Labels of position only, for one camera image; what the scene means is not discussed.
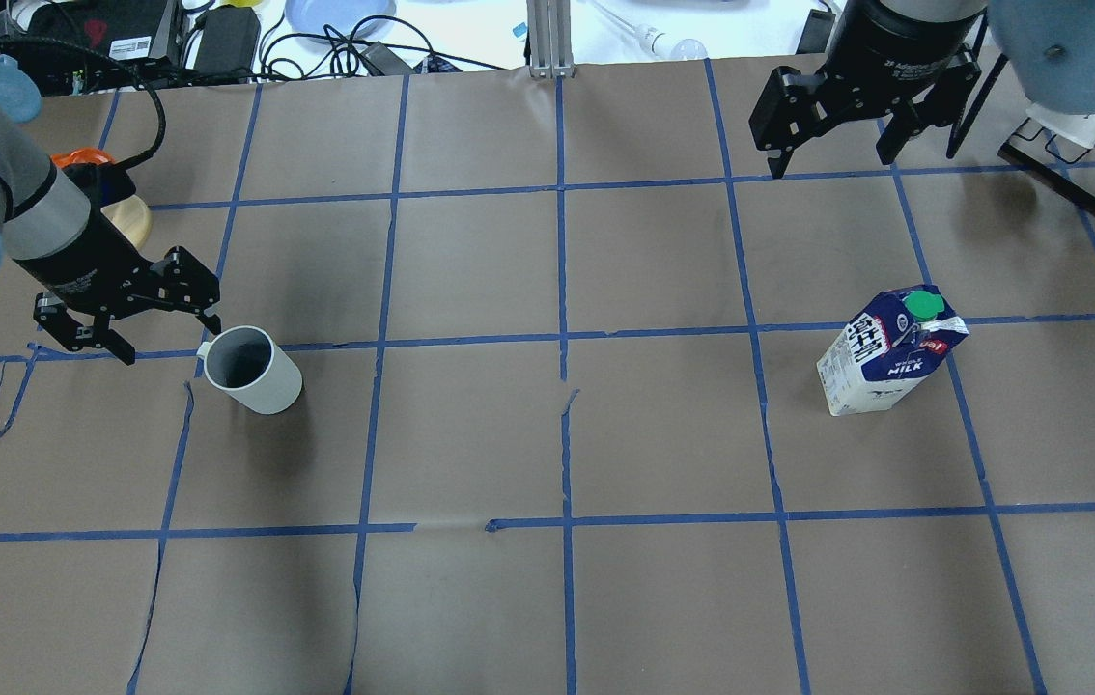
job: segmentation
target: blue plate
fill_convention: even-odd
[[[304,34],[323,34],[323,25],[328,25],[348,35],[362,18],[392,13],[392,0],[289,0],[286,3],[286,19],[295,31]],[[355,38],[371,34],[381,23],[387,22],[367,22]],[[319,38],[313,40],[327,44]]]

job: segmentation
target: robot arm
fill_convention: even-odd
[[[211,333],[221,331],[212,313],[217,277],[182,247],[159,263],[140,256],[1,107],[0,230],[0,250],[47,290],[34,320],[70,351],[106,348],[132,363],[135,349],[111,321],[151,308],[194,313]],[[80,324],[68,309],[93,321]]]
[[[853,119],[890,116],[878,139],[884,164],[924,128],[959,121],[980,76],[964,37],[984,5],[849,0],[820,69],[776,68],[749,118],[772,175],[783,176],[797,147]],[[1029,99],[1095,113],[1095,0],[990,0],[989,26]]]

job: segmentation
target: mug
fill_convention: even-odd
[[[222,332],[203,343],[195,356],[204,360],[208,383],[262,415],[289,408],[303,391],[298,366],[273,336],[253,325]]]

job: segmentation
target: bottle cap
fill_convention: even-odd
[[[926,290],[910,291],[903,304],[919,322],[932,322],[946,309],[942,297]]]

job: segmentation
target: milk carton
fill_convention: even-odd
[[[818,360],[830,414],[890,409],[967,335],[935,286],[881,291]]]

